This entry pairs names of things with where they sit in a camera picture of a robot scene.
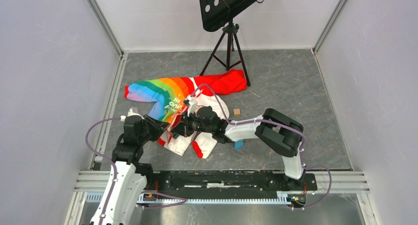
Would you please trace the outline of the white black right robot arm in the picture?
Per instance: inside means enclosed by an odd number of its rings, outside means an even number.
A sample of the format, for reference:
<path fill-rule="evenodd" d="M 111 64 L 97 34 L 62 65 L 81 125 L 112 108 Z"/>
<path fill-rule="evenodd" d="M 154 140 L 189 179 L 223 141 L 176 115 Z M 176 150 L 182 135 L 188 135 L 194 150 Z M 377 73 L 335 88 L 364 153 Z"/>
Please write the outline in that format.
<path fill-rule="evenodd" d="M 182 136 L 190 136 L 194 132 L 208 133 L 222 144 L 258 138 L 282 157 L 285 184 L 296 190 L 305 182 L 305 170 L 299 154 L 305 141 L 303 130 L 299 122 L 272 108 L 256 118 L 230 121 L 219 117 L 208 106 L 195 113 L 183 113 L 171 132 Z"/>

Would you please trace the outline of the rainbow cartoon zip jacket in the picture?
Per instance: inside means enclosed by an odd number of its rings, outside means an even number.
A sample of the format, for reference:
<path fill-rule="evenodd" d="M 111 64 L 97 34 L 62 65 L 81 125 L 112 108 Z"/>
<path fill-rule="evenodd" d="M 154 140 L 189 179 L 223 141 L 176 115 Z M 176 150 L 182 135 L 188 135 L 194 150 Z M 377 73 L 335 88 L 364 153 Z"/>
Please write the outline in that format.
<path fill-rule="evenodd" d="M 229 117 L 229 109 L 220 96 L 240 92 L 246 88 L 244 71 L 232 69 L 224 74 L 137 81 L 125 86 L 124 97 L 132 101 L 153 103 L 149 116 L 174 125 L 186 111 L 183 101 L 189 95 L 194 95 L 198 105 L 212 107 L 220 118 L 225 119 Z M 217 144 L 210 133 L 194 131 L 188 137 L 175 136 L 170 129 L 166 130 L 157 142 L 180 156 L 192 146 L 197 157 L 203 159 L 211 154 Z"/>

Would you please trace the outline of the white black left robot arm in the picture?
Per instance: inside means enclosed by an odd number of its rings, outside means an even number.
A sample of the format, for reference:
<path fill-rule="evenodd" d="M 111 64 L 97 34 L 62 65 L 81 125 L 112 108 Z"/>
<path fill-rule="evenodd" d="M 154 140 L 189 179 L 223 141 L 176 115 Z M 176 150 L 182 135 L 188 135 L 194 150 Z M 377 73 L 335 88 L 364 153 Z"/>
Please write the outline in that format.
<path fill-rule="evenodd" d="M 92 225 L 127 225 L 140 193 L 155 183 L 152 166 L 140 163 L 143 147 L 157 141 L 170 126 L 148 115 L 120 116 L 124 132 L 119 136 L 112 157 L 103 156 L 111 164 L 110 176 L 102 200 L 90 220 Z"/>

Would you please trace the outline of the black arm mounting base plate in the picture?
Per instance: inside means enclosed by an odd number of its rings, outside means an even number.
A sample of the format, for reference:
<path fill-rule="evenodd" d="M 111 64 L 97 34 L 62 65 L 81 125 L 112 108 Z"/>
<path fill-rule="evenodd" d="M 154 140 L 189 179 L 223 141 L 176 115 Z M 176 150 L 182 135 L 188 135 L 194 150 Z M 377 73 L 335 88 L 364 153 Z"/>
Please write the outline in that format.
<path fill-rule="evenodd" d="M 159 171 L 145 190 L 192 199 L 273 199 L 277 192 L 297 194 L 316 191 L 315 175 L 303 173 L 299 180 L 282 171 L 215 170 Z"/>

